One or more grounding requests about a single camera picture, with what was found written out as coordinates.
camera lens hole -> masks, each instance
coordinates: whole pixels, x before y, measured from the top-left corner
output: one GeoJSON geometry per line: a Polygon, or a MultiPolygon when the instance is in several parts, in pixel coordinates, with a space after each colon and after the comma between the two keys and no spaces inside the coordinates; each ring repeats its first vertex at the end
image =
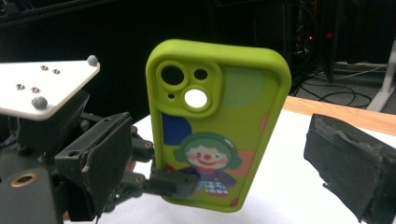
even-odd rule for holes
{"type": "Polygon", "coordinates": [[[163,81],[169,85],[176,86],[183,82],[184,74],[181,69],[175,66],[166,66],[161,71],[161,78],[163,81]]]}
{"type": "Polygon", "coordinates": [[[207,78],[207,72],[204,69],[198,69],[194,72],[194,76],[198,80],[205,80],[207,78]]]}

table surface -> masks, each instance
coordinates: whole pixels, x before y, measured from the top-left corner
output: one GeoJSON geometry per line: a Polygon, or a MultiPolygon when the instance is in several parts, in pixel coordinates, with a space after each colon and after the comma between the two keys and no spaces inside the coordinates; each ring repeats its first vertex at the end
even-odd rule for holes
{"type": "Polygon", "coordinates": [[[332,105],[291,96],[286,99],[283,109],[305,115],[318,113],[344,120],[360,128],[396,135],[396,115],[332,105]]]}
{"type": "MultiPolygon", "coordinates": [[[[335,195],[322,187],[318,172],[304,160],[312,113],[342,119],[396,147],[394,115],[288,97],[240,211],[225,214],[179,206],[144,194],[103,214],[99,223],[359,223],[335,195]]],[[[149,117],[135,126],[143,138],[152,140],[149,117]]],[[[134,171],[149,176],[149,163],[138,163],[134,171]]]]}

cartoon character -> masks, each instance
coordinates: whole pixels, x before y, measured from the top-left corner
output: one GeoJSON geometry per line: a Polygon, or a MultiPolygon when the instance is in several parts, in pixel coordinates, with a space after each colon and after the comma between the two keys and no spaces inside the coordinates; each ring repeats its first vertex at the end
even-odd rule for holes
{"type": "Polygon", "coordinates": [[[227,188],[236,184],[236,180],[224,169],[236,169],[242,163],[234,144],[216,133],[189,135],[182,141],[180,148],[174,151],[174,155],[178,161],[186,161],[191,165],[181,172],[200,177],[195,190],[205,188],[206,193],[216,197],[227,196],[227,188]]]}

green phone case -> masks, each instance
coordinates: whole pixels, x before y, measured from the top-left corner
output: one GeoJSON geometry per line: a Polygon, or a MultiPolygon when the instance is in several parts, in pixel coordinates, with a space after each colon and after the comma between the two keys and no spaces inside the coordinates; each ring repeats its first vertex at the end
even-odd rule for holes
{"type": "Polygon", "coordinates": [[[151,52],[146,75],[157,168],[200,178],[190,197],[165,200],[239,210],[290,90],[285,60],[270,49],[173,39],[151,52]]]}

bolt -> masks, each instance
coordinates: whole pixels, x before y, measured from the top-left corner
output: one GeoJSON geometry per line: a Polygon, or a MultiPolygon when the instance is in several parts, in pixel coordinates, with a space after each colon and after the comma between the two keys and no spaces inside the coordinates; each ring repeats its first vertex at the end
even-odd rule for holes
{"type": "Polygon", "coordinates": [[[99,63],[98,59],[94,55],[90,55],[90,57],[87,59],[87,62],[92,67],[96,67],[96,65],[99,63]]]}
{"type": "Polygon", "coordinates": [[[131,133],[137,133],[137,128],[135,126],[131,126],[131,133]]]}
{"type": "Polygon", "coordinates": [[[145,142],[145,147],[146,148],[152,148],[152,143],[149,142],[149,141],[145,142]]]}
{"type": "Polygon", "coordinates": [[[136,181],[137,184],[143,184],[145,182],[145,178],[143,178],[143,176],[139,175],[134,178],[134,181],[136,181]]]}
{"type": "Polygon", "coordinates": [[[43,109],[47,108],[48,104],[49,104],[49,102],[43,96],[35,97],[32,100],[32,105],[38,110],[43,110],[43,109]]]}
{"type": "Polygon", "coordinates": [[[32,87],[32,89],[30,89],[32,91],[32,93],[39,93],[40,89],[38,87],[32,87]]]}
{"type": "Polygon", "coordinates": [[[48,155],[47,152],[44,152],[41,156],[37,158],[37,162],[41,164],[49,164],[50,162],[50,156],[48,155]]]}
{"type": "Polygon", "coordinates": [[[23,91],[24,89],[25,89],[25,87],[24,87],[23,84],[21,84],[21,83],[17,84],[17,90],[18,91],[23,91]]]}

